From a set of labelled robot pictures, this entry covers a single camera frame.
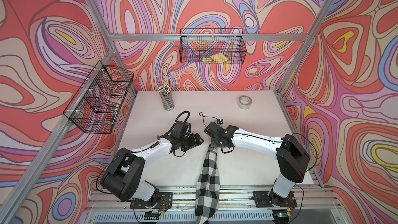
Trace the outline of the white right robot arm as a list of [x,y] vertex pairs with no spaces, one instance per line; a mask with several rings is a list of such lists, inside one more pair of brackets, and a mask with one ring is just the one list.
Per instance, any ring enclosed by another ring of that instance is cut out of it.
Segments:
[[284,137],[264,136],[234,125],[223,128],[215,122],[210,122],[204,132],[215,148],[245,148],[277,160],[280,173],[268,194],[271,198],[288,198],[292,188],[304,180],[310,155],[293,134]]

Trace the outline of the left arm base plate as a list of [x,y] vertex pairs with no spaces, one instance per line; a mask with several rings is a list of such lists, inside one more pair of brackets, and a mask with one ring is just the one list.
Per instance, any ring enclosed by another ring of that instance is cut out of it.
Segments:
[[132,199],[130,209],[160,209],[165,210],[172,207],[173,193],[160,192],[155,193],[149,201],[141,199]]

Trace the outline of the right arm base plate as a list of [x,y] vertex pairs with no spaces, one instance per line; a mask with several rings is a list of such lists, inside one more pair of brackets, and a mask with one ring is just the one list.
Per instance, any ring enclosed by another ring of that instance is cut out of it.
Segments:
[[292,191],[289,192],[286,198],[282,198],[279,195],[271,191],[254,191],[252,199],[255,201],[257,208],[290,208],[294,209],[297,207],[297,202]]

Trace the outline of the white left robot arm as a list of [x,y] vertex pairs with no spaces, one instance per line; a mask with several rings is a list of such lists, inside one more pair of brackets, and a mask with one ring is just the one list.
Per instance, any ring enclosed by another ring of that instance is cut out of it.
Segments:
[[191,132],[190,123],[176,120],[153,144],[135,150],[119,149],[104,170],[100,185],[122,202],[133,199],[154,206],[159,199],[159,189],[142,180],[145,166],[163,156],[174,155],[177,150],[186,153],[203,143],[198,133]]

